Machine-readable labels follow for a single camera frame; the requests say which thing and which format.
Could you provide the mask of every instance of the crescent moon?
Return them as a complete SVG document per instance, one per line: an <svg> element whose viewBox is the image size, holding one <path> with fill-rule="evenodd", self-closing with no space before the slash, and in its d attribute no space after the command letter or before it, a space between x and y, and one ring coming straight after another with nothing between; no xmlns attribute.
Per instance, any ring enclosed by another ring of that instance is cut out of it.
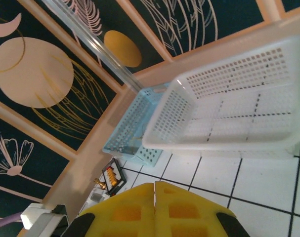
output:
<svg viewBox="0 0 300 237"><path fill-rule="evenodd" d="M12 34L18 28L20 21L21 13L19 13L12 21L0 23L0 37L5 37Z"/></svg>

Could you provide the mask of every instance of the white plastic piece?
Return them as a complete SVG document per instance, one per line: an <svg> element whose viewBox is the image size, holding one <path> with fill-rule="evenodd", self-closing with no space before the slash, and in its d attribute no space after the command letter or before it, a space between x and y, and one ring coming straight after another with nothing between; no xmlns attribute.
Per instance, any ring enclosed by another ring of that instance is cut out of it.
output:
<svg viewBox="0 0 300 237"><path fill-rule="evenodd" d="M31 229L27 231L25 237L48 237L52 236L58 225L66 228L68 225L67 216L55 213L43 213Z"/></svg>
<svg viewBox="0 0 300 237"><path fill-rule="evenodd" d="M177 154L275 151L300 140L300 36L175 78L142 139Z"/></svg>
<svg viewBox="0 0 300 237"><path fill-rule="evenodd" d="M100 198L99 201L98 201L96 198L94 198L94 195L95 195L95 196L99 196L99 198ZM102 201L107 200L108 198L110 198L110 196L107 195L107 190L102 190L102 189L100 189L100 188L98 187L98 185L96 185L96 186L93 188L93 190L90 192L90 194L89 194L89 196L88 196L86 202L85 202L84 205L82 206L82 208L81 208L79 214L80 214L81 212L83 212L84 210L86 210L86 209L88 209L88 208L90 208L90 207L92 207L92 206L95 206L95 205L99 204L99 203L102 202Z"/></svg>
<svg viewBox="0 0 300 237"><path fill-rule="evenodd" d="M43 213L50 213L51 211L45 209L41 203L31 203L20 215L23 227L29 230Z"/></svg>

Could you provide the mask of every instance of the yellow circle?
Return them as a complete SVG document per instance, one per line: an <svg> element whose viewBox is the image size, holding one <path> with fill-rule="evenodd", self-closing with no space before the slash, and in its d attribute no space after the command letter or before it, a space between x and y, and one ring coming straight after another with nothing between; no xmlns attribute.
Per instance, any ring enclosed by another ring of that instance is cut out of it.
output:
<svg viewBox="0 0 300 237"><path fill-rule="evenodd" d="M107 31L104 43L125 66L135 68L140 65L141 52L129 37L118 31Z"/></svg>

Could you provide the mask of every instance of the light blue plastic basket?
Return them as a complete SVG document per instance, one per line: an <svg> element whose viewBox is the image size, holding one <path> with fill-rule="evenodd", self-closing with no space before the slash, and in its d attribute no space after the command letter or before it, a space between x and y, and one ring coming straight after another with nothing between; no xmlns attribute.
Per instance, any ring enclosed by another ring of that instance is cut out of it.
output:
<svg viewBox="0 0 300 237"><path fill-rule="evenodd" d="M142 136L169 83L139 91L116 129L103 148L103 152L146 166L155 166L162 150L142 146Z"/></svg>

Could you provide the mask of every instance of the white plastic basket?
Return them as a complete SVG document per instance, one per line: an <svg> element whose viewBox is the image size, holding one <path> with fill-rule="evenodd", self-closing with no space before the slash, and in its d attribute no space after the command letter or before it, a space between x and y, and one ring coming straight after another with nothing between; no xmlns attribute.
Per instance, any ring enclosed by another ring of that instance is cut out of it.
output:
<svg viewBox="0 0 300 237"><path fill-rule="evenodd" d="M300 36L175 78L142 139L181 154L272 151L300 140Z"/></svg>

